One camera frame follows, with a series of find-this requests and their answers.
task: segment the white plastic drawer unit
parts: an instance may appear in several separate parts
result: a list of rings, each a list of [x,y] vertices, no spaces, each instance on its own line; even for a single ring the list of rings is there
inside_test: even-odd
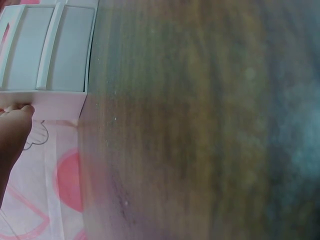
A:
[[[39,120],[78,119],[88,92],[96,9],[13,5],[0,16],[0,107],[32,104]]]

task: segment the drawer front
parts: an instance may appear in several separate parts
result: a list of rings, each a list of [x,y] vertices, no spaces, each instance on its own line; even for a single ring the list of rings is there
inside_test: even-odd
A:
[[[65,6],[55,36],[47,90],[83,92],[94,9]]]
[[[34,90],[53,7],[28,7],[21,16],[5,69],[7,90]]]

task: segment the cartoon drawing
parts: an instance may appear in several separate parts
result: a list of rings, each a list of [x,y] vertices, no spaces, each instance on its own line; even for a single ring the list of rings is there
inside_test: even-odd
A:
[[[23,148],[24,151],[30,149],[32,145],[42,145],[45,144],[49,139],[49,133],[44,125],[43,121],[34,121],[32,123],[32,129],[30,135],[26,140],[26,144]]]

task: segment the hand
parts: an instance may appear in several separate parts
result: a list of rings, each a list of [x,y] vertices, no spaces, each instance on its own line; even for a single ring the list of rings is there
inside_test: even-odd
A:
[[[0,206],[10,171],[20,157],[32,127],[31,105],[0,109]]]

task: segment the wooden floor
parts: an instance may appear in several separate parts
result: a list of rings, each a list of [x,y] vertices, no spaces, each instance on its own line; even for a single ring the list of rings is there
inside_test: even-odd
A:
[[[100,0],[90,240],[320,239],[320,1]]]

